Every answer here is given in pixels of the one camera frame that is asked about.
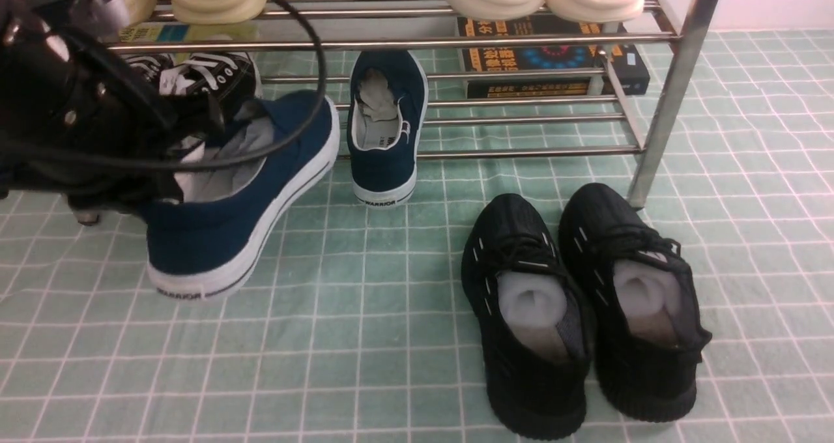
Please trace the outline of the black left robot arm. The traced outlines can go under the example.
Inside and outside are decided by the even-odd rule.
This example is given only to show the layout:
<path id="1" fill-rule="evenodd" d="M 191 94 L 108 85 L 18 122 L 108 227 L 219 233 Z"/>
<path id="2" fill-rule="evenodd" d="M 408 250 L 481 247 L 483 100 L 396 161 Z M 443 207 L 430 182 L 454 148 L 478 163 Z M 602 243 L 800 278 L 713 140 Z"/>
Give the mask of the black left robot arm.
<path id="1" fill-rule="evenodd" d="M 2 0 L 2 197 L 75 210 L 182 201 L 186 152 L 224 133 L 209 94 L 165 96 L 96 34 L 106 0 Z"/>

